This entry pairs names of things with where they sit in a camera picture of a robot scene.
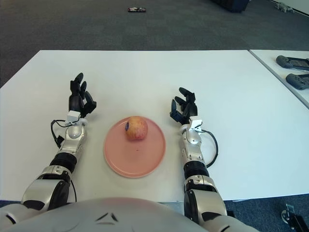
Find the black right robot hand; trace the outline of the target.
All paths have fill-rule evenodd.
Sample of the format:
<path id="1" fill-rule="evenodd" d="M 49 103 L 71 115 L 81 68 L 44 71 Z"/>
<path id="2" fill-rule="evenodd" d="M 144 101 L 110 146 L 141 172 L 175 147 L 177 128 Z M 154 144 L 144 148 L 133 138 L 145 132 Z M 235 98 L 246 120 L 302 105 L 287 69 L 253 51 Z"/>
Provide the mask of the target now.
<path id="1" fill-rule="evenodd" d="M 185 97 L 185 100 L 175 96 L 171 101 L 170 117 L 182 125 L 189 124 L 191 116 L 197 116 L 197 105 L 195 103 L 195 94 L 189 90 L 180 87 L 179 92 Z"/>

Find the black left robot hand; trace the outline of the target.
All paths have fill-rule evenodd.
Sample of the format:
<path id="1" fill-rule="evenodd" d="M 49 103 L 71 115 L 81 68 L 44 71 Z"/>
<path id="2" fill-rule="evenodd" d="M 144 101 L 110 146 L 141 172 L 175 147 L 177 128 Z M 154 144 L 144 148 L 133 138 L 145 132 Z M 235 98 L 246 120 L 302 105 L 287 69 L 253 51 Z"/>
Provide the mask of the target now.
<path id="1" fill-rule="evenodd" d="M 76 111 L 85 118 L 87 114 L 92 113 L 97 102 L 93 100 L 91 94 L 86 90 L 87 82 L 83 81 L 84 74 L 79 73 L 74 80 L 70 82 L 71 95 L 69 96 L 69 111 Z"/>

